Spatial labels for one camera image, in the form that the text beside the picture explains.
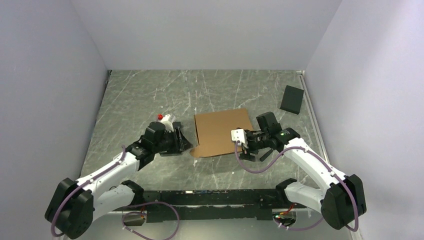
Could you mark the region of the brown cardboard box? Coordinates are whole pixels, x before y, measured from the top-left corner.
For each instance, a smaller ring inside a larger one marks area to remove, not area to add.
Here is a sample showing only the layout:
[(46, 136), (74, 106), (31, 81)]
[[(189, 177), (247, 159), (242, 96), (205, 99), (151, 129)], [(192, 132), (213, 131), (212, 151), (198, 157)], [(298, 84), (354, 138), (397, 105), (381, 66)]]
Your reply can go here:
[(231, 131), (237, 128), (252, 130), (246, 108), (200, 113), (194, 115), (197, 146), (190, 154), (195, 158), (208, 158), (234, 152)]

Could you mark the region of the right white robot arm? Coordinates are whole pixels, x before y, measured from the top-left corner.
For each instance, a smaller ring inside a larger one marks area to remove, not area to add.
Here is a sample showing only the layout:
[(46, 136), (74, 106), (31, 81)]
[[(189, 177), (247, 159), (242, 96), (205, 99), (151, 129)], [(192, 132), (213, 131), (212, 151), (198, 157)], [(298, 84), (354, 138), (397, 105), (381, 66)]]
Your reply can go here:
[[(273, 112), (256, 118), (259, 130), (237, 128), (231, 131), (235, 157), (240, 166), (249, 173), (267, 171), (280, 157), (287, 157), (297, 164), (316, 184), (306, 186), (290, 178), (279, 183), (275, 189), (276, 203), (287, 208), (300, 204), (321, 214), (332, 228), (346, 227), (352, 232), (359, 230), (359, 217), (366, 213), (363, 181), (355, 174), (347, 175), (327, 163), (291, 127), (282, 128)], [(278, 155), (263, 169), (247, 168), (242, 160), (255, 161), (259, 150), (268, 149), (262, 156), (267, 158), (273, 151)]]

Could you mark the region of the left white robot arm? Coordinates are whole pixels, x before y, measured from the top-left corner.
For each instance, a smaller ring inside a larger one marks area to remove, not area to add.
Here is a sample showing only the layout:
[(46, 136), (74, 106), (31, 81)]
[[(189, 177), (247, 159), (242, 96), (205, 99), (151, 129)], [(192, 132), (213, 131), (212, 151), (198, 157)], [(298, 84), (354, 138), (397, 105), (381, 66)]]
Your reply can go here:
[(54, 238), (79, 238), (98, 218), (123, 207), (137, 210), (148, 206), (144, 189), (127, 177), (151, 163), (155, 155), (177, 156), (191, 149), (182, 124), (153, 121), (144, 134), (108, 164), (76, 180), (63, 179), (45, 212)]

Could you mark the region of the black square box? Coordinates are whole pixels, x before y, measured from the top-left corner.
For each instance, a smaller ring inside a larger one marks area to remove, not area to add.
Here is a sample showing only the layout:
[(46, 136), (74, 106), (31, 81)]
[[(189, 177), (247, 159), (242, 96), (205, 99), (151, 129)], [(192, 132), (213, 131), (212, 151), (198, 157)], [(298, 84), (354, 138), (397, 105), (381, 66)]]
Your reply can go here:
[(298, 115), (301, 111), (304, 90), (287, 85), (285, 87), (280, 109)]

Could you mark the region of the black rectangular block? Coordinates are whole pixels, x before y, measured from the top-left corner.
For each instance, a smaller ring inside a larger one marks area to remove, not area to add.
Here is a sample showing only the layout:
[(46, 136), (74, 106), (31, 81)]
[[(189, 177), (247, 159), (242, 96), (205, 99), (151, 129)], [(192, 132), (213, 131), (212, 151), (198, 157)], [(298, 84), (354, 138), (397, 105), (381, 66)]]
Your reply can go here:
[(179, 132), (179, 133), (183, 132), (183, 126), (180, 121), (173, 122), (172, 126), (175, 132)]

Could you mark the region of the black handled claw hammer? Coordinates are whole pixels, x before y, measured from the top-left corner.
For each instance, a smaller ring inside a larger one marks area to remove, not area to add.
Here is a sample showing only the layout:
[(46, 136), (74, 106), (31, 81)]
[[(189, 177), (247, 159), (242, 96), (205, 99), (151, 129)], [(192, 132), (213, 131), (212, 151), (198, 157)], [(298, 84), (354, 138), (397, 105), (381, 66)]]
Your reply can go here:
[(259, 158), (259, 160), (261, 161), (261, 162), (264, 162), (272, 153), (274, 152), (274, 150), (273, 149), (270, 149), (270, 150), (268, 150), (266, 153), (264, 153), (260, 158)]

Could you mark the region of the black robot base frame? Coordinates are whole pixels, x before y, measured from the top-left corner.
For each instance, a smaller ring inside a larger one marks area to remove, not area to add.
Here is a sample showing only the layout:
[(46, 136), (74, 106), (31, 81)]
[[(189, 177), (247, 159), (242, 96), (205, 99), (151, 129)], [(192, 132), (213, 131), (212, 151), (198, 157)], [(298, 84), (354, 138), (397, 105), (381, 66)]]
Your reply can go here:
[(142, 211), (147, 223), (173, 220), (255, 219), (269, 221), (288, 213), (295, 204), (274, 189), (146, 190), (143, 197), (122, 206), (123, 212)]

